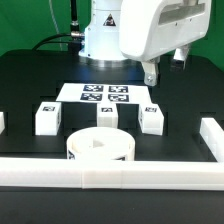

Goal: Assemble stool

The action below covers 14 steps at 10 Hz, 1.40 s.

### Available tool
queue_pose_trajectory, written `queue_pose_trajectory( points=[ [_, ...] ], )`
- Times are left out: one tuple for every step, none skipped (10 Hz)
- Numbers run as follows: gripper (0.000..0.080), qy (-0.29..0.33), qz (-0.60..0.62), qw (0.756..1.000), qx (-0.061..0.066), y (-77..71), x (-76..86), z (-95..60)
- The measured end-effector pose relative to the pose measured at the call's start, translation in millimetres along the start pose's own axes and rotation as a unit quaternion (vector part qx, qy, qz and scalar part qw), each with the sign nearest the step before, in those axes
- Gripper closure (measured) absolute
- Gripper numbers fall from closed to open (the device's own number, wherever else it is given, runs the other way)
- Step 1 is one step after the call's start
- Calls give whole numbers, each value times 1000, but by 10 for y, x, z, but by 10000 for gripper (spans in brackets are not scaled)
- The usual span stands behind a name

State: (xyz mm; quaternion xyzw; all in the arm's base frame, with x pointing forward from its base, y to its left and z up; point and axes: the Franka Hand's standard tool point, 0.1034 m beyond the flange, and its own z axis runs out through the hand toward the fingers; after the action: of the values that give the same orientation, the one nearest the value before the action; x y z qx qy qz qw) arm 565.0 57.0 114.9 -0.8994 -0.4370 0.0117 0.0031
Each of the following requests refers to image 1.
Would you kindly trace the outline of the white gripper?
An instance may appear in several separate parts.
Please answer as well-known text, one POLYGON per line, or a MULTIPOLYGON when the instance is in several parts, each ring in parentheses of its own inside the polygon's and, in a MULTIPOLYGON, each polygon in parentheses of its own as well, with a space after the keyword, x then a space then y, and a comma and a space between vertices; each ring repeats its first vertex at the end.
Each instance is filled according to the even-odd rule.
POLYGON ((122 1, 119 47, 126 58, 142 62, 146 85, 157 85, 160 60, 153 58, 176 48, 171 70, 185 69, 189 43, 203 38, 208 31, 211 3, 212 0, 122 1))

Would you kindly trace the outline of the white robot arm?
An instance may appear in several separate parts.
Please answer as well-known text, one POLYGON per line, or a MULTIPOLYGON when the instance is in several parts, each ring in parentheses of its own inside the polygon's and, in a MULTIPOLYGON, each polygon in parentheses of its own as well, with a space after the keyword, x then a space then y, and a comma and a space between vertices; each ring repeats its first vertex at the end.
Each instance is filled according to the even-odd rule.
POLYGON ((191 44, 209 27, 212 0, 91 0, 91 21, 79 56, 99 67, 139 61, 148 86, 157 84, 160 57, 174 53, 183 69, 191 44))

